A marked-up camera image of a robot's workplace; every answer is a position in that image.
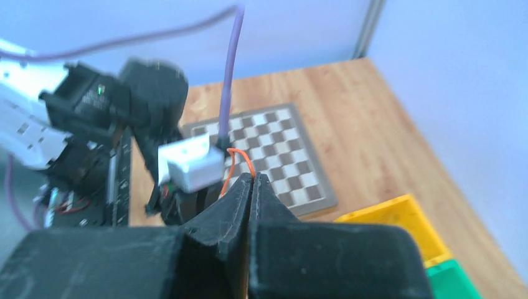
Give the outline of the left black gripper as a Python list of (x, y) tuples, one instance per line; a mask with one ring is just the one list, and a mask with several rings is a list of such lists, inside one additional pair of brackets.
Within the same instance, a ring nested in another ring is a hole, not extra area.
[(222, 186), (220, 181), (189, 194), (171, 182), (154, 186), (145, 213), (148, 217), (159, 214), (166, 225), (183, 225), (213, 204)]

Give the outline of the yellow plastic bin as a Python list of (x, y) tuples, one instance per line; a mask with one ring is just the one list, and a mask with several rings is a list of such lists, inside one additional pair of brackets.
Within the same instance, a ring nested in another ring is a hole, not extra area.
[(425, 268), (453, 258), (427, 215), (411, 194), (350, 212), (335, 222), (395, 225), (405, 229), (416, 242)]

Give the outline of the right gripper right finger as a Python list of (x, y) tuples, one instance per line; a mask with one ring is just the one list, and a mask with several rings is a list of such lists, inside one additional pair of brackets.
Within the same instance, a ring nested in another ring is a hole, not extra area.
[(418, 247), (403, 228), (302, 222), (270, 180), (253, 182), (250, 298), (432, 298)]

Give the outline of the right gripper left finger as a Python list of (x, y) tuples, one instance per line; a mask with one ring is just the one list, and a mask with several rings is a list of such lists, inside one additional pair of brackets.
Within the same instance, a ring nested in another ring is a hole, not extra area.
[(182, 226), (38, 230), (1, 269), (2, 298), (245, 298), (252, 177)]

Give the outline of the left aluminium frame post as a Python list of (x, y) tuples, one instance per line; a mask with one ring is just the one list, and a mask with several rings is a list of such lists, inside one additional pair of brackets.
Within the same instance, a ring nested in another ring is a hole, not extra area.
[(351, 59), (361, 59), (367, 55), (386, 2), (386, 0), (370, 0)]

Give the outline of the wooden chessboard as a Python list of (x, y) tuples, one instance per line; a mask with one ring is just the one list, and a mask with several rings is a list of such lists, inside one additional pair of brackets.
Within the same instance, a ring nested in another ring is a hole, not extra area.
[(279, 200), (296, 216), (338, 204), (301, 116), (292, 103), (232, 114), (232, 146), (266, 174)]

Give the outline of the green plastic bin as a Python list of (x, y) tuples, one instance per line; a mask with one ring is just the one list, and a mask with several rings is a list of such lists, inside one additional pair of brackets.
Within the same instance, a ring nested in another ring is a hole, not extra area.
[(426, 273), (435, 299), (482, 299), (455, 259), (430, 267)]

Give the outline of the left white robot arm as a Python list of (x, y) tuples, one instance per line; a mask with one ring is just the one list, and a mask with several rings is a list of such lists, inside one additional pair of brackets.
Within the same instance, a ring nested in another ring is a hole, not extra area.
[(127, 225), (131, 142), (154, 187), (145, 207), (181, 225), (220, 196), (224, 149), (179, 127), (189, 90), (175, 65), (129, 59), (118, 75), (81, 62), (1, 55), (1, 147), (46, 176), (36, 211), (45, 228)]

